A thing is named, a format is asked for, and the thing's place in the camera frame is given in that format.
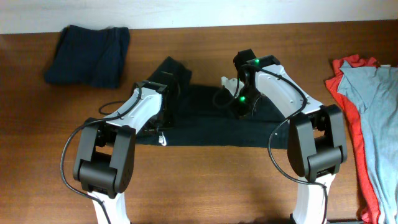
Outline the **black t-shirt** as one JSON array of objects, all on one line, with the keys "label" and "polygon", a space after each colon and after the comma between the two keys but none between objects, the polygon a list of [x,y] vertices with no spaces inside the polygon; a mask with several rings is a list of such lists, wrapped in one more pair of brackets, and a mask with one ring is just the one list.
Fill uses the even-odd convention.
[{"label": "black t-shirt", "polygon": [[266,96],[255,100],[256,107],[239,119],[235,105],[219,110],[213,105],[231,99],[231,93],[214,86],[194,85],[192,72],[172,57],[167,57],[154,72],[171,73],[178,78],[166,123],[155,128],[146,123],[136,138],[137,144],[154,146],[238,146],[286,149],[289,125],[279,128],[272,140],[270,133],[284,117]]}]

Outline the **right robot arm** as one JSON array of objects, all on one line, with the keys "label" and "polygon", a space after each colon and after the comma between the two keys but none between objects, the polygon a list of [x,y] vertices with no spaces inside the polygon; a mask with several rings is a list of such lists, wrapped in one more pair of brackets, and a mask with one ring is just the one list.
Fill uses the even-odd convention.
[{"label": "right robot arm", "polygon": [[287,157],[296,176],[282,175],[298,184],[292,223],[327,223],[328,194],[342,163],[347,160],[343,113],[325,106],[299,87],[273,55],[257,57],[251,49],[233,59],[238,77],[229,91],[240,103],[254,102],[244,90],[253,88],[271,100],[289,125]]}]

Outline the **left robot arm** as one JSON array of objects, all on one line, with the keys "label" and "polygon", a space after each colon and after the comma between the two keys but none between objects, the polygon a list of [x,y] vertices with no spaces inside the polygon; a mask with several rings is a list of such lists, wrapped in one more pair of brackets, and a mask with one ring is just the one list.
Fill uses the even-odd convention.
[{"label": "left robot arm", "polygon": [[85,121],[73,178],[94,203],[98,223],[130,222],[124,192],[134,169],[136,135],[148,123],[159,129],[180,92],[176,82],[144,80],[134,85],[129,99],[116,111]]}]

